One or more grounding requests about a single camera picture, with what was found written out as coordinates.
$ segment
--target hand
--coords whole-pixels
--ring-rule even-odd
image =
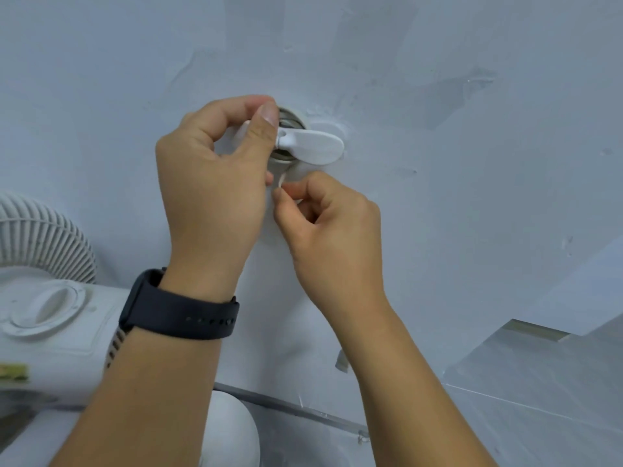
[[[275,221],[303,289],[331,322],[336,311],[382,304],[381,214],[324,172],[276,188]],[[294,200],[302,200],[298,206]]]
[[[240,147],[218,156],[214,142],[229,126],[248,119]],[[158,141],[158,177],[171,232],[171,262],[162,288],[210,301],[234,295],[260,234],[278,121],[269,96],[228,98],[187,114]]]

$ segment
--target yellow label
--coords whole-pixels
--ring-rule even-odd
[[[0,382],[28,382],[26,364],[0,364]]]

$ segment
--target smartwatch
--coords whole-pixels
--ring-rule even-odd
[[[182,339],[222,339],[234,331],[240,304],[208,303],[166,290],[158,285],[166,268],[146,270],[134,282],[125,302],[119,328],[129,332],[135,326]]]

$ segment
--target white string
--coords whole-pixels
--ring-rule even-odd
[[[284,173],[281,174],[281,176],[279,177],[278,182],[276,183],[277,188],[281,188],[281,186],[284,184],[285,181],[285,174],[288,173],[288,171],[290,170],[290,168],[292,167],[292,165],[294,164],[290,164],[287,167],[285,167]]]

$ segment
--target left hand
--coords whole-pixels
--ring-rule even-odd
[[[240,147],[218,156],[214,142],[248,119]],[[239,96],[187,114],[158,141],[158,177],[171,232],[171,262],[161,288],[214,303],[234,295],[262,227],[278,120],[271,97]]]

